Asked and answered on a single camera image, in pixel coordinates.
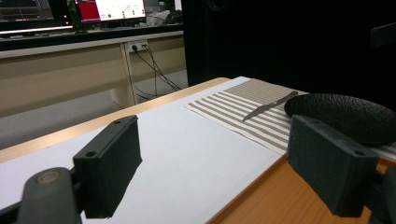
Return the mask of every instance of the white paper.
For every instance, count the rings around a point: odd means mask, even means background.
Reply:
[[[184,106],[247,81],[238,77],[138,114],[142,163],[117,211],[83,223],[206,223],[280,156]],[[0,164],[0,207],[21,199],[23,184],[43,169],[73,167],[72,157],[100,131]]]

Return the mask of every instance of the black curtain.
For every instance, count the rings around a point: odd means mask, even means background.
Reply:
[[[371,47],[371,29],[396,22],[395,1],[181,3],[190,85],[254,77],[301,91],[351,95],[396,111],[395,44]]]

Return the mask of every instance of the power outlet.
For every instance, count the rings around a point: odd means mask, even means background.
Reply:
[[[136,46],[137,51],[145,50],[145,46],[148,46],[149,42],[147,40],[136,40],[128,43],[129,52],[134,52],[133,46]]]

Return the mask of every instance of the monitor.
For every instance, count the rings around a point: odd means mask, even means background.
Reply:
[[[146,18],[143,0],[74,0],[81,23],[131,21]]]
[[[0,0],[0,36],[73,29],[66,0]]]

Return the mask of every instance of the striped mat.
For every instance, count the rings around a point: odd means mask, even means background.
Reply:
[[[186,108],[283,155],[288,149],[291,121],[284,111],[284,104],[244,122],[242,118],[257,106],[270,104],[291,91],[295,90],[252,78],[225,91],[191,102]],[[396,143],[371,150],[396,161]]]

